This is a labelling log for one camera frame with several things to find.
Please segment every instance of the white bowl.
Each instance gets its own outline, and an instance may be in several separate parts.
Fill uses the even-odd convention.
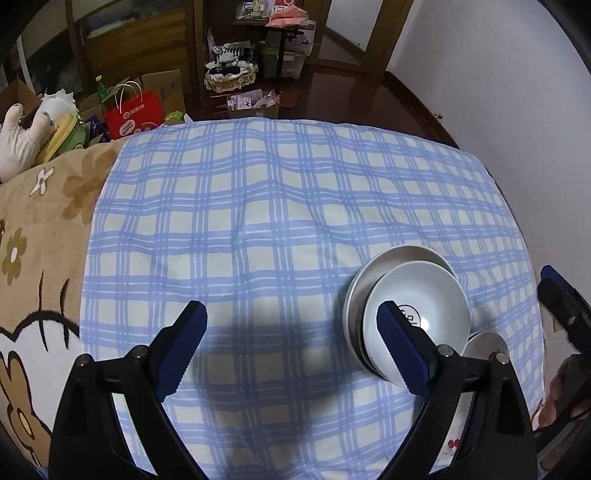
[[[375,375],[375,372],[366,364],[368,360],[365,358],[366,354],[363,351],[365,349],[361,345],[365,304],[372,288],[375,287],[380,278],[394,268],[415,260],[441,265],[455,276],[449,263],[436,251],[419,245],[398,245],[376,255],[361,268],[350,283],[347,295],[345,295],[342,314],[345,340],[359,365],[372,375]]]
[[[363,313],[363,341],[369,360],[386,380],[405,386],[382,336],[378,307],[392,300],[411,324],[420,326],[435,345],[449,345],[460,355],[470,336],[470,308],[464,292],[445,268],[411,261],[385,274],[371,291]]]

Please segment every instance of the green bottle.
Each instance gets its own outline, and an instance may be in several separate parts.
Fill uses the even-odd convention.
[[[96,78],[96,96],[101,102],[104,102],[109,94],[109,89],[103,83],[103,76],[99,75]]]

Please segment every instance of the human hand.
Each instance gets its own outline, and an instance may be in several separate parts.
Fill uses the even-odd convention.
[[[568,357],[564,362],[562,362],[562,365],[560,365],[560,368],[558,369],[558,373],[552,379],[552,382],[550,382],[550,392],[548,393],[548,398],[546,399],[544,408],[542,408],[538,418],[540,427],[547,427],[556,421],[556,400],[558,400],[562,395],[564,377],[569,368],[569,364],[573,360],[573,357],[574,355]],[[570,417],[578,417],[582,413],[585,413],[589,410],[591,410],[591,399],[583,400],[577,407],[573,409]]]

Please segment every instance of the blue plaid bedsheet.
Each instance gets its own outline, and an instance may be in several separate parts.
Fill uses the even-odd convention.
[[[242,119],[134,135],[96,205],[82,341],[121,356],[200,300],[209,327],[165,410],[209,478],[374,479],[414,398],[358,366],[340,312],[360,267],[399,244],[448,260],[472,330],[505,338],[532,409],[534,274],[493,179],[470,154],[370,127]]]

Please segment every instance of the bed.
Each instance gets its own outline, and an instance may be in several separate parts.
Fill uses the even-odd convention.
[[[525,242],[484,166],[454,148],[316,121],[196,122],[25,172],[0,187],[0,219],[0,420],[40,472],[75,357],[148,344],[195,299],[208,330],[165,410],[209,478],[375,478],[415,401],[358,365],[340,309],[358,269],[399,244],[445,257],[472,330],[504,337],[531,411],[543,395]]]

